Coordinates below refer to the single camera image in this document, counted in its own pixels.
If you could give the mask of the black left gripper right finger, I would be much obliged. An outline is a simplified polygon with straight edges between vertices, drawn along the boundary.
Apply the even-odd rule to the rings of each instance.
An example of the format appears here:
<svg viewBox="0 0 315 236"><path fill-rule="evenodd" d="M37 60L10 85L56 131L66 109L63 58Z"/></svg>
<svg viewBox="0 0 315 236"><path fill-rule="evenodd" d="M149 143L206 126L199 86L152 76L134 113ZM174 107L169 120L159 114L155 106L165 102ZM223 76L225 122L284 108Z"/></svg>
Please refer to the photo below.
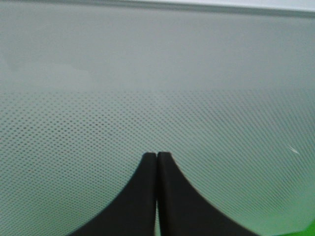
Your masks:
<svg viewBox="0 0 315 236"><path fill-rule="evenodd" d="M157 155L157 204L163 236L255 235L208 203L169 152Z"/></svg>

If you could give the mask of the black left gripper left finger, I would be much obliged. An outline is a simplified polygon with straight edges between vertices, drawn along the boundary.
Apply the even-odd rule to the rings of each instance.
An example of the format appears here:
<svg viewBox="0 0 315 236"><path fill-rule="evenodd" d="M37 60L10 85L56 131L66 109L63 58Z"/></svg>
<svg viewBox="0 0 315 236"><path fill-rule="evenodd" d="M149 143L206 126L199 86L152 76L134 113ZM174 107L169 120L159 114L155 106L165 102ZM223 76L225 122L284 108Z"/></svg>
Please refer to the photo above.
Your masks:
<svg viewBox="0 0 315 236"><path fill-rule="evenodd" d="M94 218L71 236L154 236L157 200L157 155L142 155L132 177Z"/></svg>

